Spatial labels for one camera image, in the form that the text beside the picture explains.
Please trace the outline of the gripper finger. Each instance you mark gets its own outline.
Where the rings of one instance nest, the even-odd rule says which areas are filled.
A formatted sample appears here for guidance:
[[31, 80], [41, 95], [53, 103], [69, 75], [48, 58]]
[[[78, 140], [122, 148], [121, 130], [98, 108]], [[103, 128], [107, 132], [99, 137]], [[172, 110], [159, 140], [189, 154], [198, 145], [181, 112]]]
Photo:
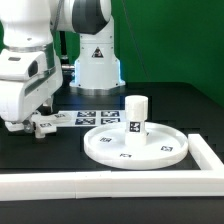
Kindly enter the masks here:
[[31, 122], [24, 121], [23, 125], [24, 125], [24, 131], [26, 133], [33, 133], [34, 132], [34, 126], [33, 126], [33, 124]]

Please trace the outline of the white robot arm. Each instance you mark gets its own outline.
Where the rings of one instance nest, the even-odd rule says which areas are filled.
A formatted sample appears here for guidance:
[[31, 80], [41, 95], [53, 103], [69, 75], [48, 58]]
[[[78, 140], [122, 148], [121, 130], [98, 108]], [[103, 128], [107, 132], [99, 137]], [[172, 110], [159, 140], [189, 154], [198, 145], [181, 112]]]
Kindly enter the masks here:
[[111, 0], [0, 0], [4, 48], [0, 51], [0, 119], [11, 132], [42, 137], [54, 132], [64, 114], [43, 116], [63, 83], [67, 50], [55, 51], [54, 36], [80, 38], [70, 86], [88, 95], [106, 95], [125, 85], [114, 53]]

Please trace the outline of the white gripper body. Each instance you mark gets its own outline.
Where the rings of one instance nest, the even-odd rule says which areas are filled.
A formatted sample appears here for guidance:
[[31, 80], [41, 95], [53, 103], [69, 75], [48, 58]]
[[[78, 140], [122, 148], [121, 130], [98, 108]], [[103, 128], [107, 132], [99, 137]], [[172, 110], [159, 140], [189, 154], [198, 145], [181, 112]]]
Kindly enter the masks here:
[[9, 122], [23, 122], [45, 103], [62, 85], [59, 62], [42, 76], [29, 81], [0, 81], [0, 117]]

